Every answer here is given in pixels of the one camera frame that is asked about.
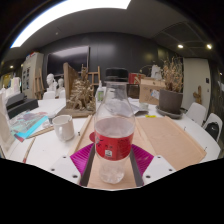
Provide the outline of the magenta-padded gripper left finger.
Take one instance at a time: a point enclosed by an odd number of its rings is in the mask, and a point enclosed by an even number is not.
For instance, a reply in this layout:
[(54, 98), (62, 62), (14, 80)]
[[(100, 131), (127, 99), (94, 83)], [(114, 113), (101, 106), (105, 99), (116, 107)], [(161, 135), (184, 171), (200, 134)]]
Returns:
[(60, 157), (49, 171), (77, 185), (87, 186), (94, 155), (95, 145), (89, 144), (71, 156)]

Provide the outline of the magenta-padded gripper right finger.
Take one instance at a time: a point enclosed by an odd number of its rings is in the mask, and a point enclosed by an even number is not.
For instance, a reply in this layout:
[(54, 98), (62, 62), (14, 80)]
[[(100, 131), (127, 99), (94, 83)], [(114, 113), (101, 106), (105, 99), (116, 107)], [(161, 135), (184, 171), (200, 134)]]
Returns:
[(137, 145), (132, 145), (130, 160), (137, 186), (144, 186), (175, 172), (161, 155), (153, 156)]

